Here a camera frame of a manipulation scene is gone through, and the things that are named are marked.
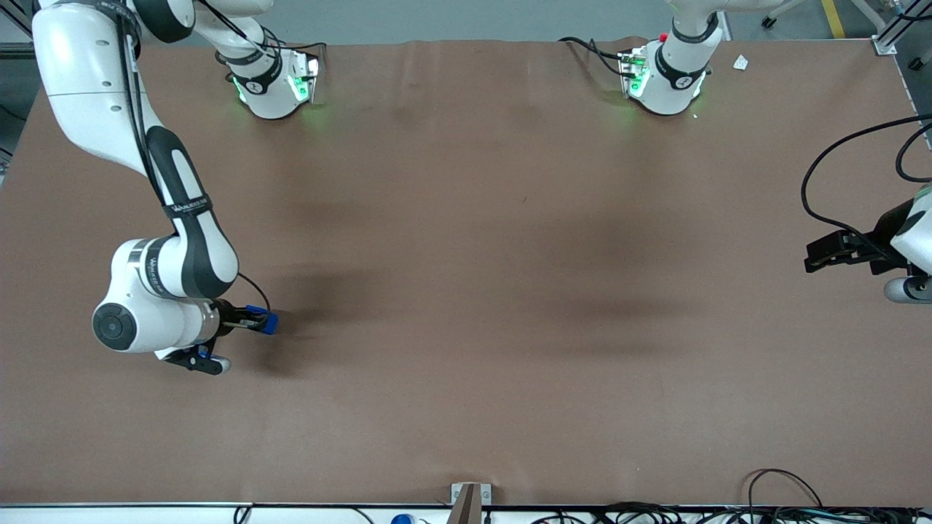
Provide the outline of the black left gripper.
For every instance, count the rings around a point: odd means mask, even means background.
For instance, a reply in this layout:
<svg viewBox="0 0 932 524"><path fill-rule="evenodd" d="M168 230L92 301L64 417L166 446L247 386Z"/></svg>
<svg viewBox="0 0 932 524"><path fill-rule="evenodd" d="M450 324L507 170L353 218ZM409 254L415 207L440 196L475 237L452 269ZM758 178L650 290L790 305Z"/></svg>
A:
<svg viewBox="0 0 932 524"><path fill-rule="evenodd" d="M829 266L858 265L872 262L872 274L875 276L908 269L907 259L896 252L890 242L907 221L913 201L905 200L900 205L883 213L872 229L872 241L882 249L885 256L878 258L876 250L863 242L849 230L835 230L820 239L810 242L810 252L805 259L805 272L815 273Z"/></svg>

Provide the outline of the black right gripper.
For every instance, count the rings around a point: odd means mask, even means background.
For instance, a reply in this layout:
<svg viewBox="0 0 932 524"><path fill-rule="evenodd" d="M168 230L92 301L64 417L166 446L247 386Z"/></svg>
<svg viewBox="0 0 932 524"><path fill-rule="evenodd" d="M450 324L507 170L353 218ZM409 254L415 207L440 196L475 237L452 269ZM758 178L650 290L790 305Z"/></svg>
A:
<svg viewBox="0 0 932 524"><path fill-rule="evenodd" d="M218 319L216 338L229 335L234 328L264 330L267 325L267 313L250 313L249 309L237 309L222 298L213 301L213 313Z"/></svg>

